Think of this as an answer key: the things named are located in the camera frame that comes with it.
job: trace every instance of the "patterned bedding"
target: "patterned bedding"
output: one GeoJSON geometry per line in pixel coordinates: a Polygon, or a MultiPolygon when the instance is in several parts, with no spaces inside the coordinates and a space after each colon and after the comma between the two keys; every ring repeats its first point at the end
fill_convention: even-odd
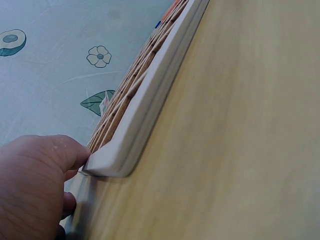
{"type": "Polygon", "coordinates": [[[26,134],[86,144],[173,0],[0,0],[0,145],[26,134]]]}

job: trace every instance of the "light wood board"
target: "light wood board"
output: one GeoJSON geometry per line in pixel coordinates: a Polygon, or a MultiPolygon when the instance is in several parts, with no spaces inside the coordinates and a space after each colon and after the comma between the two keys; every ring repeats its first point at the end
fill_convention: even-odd
{"type": "Polygon", "coordinates": [[[320,236],[320,1],[211,0],[133,174],[77,176],[73,236],[320,236]]]}

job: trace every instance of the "flower print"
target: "flower print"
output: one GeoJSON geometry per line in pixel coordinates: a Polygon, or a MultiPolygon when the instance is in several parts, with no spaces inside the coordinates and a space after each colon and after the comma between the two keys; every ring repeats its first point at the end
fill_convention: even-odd
{"type": "Polygon", "coordinates": [[[94,46],[89,50],[86,59],[96,68],[104,68],[110,63],[111,54],[104,46],[94,46]]]}

